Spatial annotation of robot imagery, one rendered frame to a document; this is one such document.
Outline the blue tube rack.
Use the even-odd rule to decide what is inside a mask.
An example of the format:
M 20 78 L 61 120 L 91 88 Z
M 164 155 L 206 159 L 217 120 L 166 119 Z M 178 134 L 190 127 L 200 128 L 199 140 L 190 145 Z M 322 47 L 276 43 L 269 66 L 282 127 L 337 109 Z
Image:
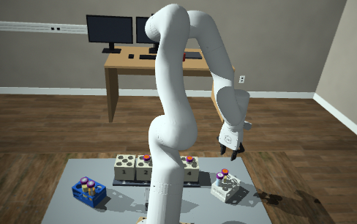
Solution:
M 96 188 L 95 193 L 96 194 L 92 195 L 92 196 L 89 195 L 89 192 L 82 191 L 82 186 L 81 186 L 80 181 L 72 187 L 73 197 L 84 202 L 85 204 L 88 204 L 89 206 L 91 206 L 93 208 L 107 196 L 106 186 L 104 186 L 96 181 L 94 181 L 94 182 L 95 182 L 95 188 Z M 98 186 L 101 186 L 102 189 L 99 188 Z M 86 195 L 88 197 L 86 198 L 83 195 Z M 92 201 L 89 198 L 91 198 Z

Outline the white tube rack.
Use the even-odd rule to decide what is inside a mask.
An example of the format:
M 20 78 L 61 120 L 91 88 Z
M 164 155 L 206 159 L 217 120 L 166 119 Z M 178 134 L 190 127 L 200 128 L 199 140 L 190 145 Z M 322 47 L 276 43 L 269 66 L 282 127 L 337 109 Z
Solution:
M 241 180 L 228 174 L 226 182 L 222 182 L 222 186 L 216 186 L 214 182 L 211 186 L 211 194 L 217 197 L 222 202 L 226 202 L 232 195 L 234 195 L 240 187 Z

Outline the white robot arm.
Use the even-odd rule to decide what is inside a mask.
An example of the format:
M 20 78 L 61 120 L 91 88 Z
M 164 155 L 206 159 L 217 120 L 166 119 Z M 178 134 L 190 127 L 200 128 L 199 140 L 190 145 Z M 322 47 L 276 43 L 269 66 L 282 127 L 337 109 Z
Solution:
M 214 96 L 225 126 L 250 130 L 245 121 L 250 94 L 234 89 L 234 71 L 214 19 L 205 12 L 169 4 L 146 22 L 149 39 L 159 42 L 155 61 L 157 91 L 165 115 L 149 128 L 153 162 L 147 219 L 138 224 L 179 222 L 184 164 L 179 150 L 197 140 L 198 127 L 184 89 L 183 56 L 187 40 L 195 38 L 214 79 Z

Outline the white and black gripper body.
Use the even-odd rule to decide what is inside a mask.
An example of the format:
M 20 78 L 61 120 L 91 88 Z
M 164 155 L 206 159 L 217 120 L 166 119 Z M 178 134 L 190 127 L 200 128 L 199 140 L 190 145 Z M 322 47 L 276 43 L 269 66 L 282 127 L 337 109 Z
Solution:
M 236 151 L 238 150 L 240 143 L 243 142 L 244 130 L 233 130 L 225 126 L 222 126 L 221 132 L 219 134 L 219 142 L 226 147 Z

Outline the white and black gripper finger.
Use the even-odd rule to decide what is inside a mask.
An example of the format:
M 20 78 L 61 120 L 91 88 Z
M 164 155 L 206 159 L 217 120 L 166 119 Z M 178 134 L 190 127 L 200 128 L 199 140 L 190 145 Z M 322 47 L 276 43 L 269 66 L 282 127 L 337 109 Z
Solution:
M 219 143 L 219 144 L 220 144 L 220 147 L 221 147 L 221 153 L 220 154 L 223 155 L 225 153 L 226 146 L 221 144 L 221 143 Z
M 239 148 L 240 148 L 240 149 L 238 149 L 238 150 L 236 150 L 236 151 L 233 150 L 233 153 L 232 153 L 231 159 L 230 159 L 231 161 L 233 161 L 233 160 L 236 159 L 236 155 L 237 155 L 238 153 L 244 152 L 244 147 L 243 147 L 242 143 L 240 143 Z

